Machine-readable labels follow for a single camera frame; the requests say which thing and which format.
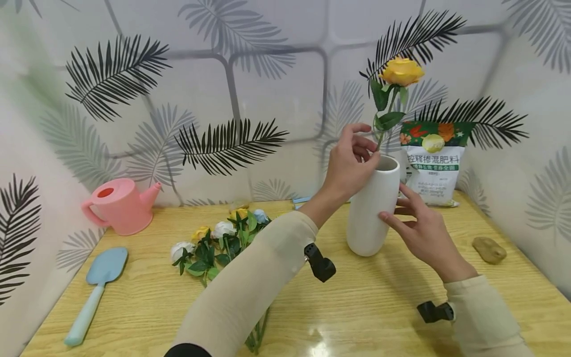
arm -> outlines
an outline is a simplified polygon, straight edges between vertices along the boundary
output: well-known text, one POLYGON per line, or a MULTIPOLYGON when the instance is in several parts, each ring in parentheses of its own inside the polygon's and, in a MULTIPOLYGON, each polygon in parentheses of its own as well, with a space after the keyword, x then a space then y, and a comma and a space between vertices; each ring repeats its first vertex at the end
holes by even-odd
POLYGON ((466 357, 532 357, 520 328, 500 294, 458 252, 442 215, 401 184, 407 197, 398 199, 397 215, 413 216, 401 222, 388 212, 379 217, 399 233, 411 253, 430 265, 444 283, 454 310, 452 328, 466 357))
MULTIPOLYGON (((379 153, 367 152, 375 144, 354 134, 370 130, 364 124, 344 128, 329 155, 321 190, 299 211, 270 223, 218 274, 188 310, 175 346, 191 343, 215 357, 236 355, 282 287, 303 267, 304 248, 315 241, 318 229, 365 185, 378 165, 379 153)), ((167 356, 185 355, 175 349, 167 356)))

black clip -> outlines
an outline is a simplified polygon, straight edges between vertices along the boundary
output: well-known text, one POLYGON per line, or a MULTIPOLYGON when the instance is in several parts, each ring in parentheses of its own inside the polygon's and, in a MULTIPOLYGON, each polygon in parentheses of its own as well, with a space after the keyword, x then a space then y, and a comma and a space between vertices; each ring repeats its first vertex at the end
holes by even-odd
POLYGON ((433 323, 439 320, 452 321, 454 319, 454 310, 448 303, 435 306, 432 301, 424 302, 416 307, 423 317, 425 323, 433 323))
POLYGON ((303 250, 305 257, 309 261, 313 275, 318 278, 322 283, 329 280, 337 272, 335 265, 328 258, 321 255, 318 247, 314 244, 308 244, 303 250))

vase opening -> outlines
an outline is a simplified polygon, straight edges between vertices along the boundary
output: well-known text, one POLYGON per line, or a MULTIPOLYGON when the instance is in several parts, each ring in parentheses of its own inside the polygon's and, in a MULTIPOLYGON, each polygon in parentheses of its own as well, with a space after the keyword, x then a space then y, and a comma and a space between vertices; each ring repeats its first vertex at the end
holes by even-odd
POLYGON ((393 171, 399 168, 399 162, 390 156, 381 156, 377 171, 393 171))

blue trowel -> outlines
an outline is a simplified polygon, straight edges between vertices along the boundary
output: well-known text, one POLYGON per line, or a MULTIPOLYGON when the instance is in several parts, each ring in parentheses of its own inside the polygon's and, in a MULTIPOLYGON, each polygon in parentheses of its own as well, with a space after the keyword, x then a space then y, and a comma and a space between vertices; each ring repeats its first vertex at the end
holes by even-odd
POLYGON ((105 284, 112 282, 121 275, 126 261, 127 249, 125 247, 108 249, 95 258, 91 268, 89 268, 86 280, 88 284, 96 284, 97 286, 93 289, 85 305, 83 305, 71 326, 70 332, 68 332, 66 339, 63 341, 66 345, 78 346, 83 343, 83 338, 91 324, 93 315, 95 315, 101 295, 103 295, 105 284))

wallpaper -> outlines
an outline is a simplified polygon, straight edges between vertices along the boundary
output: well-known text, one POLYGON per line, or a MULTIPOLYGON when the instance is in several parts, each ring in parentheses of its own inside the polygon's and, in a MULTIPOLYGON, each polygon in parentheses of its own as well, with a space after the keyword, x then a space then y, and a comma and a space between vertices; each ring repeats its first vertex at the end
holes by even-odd
MULTIPOLYGON (((0 326, 24 316, 8 356, 103 234, 89 192, 309 196, 398 54, 426 73, 403 121, 476 122, 457 188, 571 296, 568 1, 0 0, 0 20, 0 326)), ((400 126, 381 150, 405 164, 400 126)))

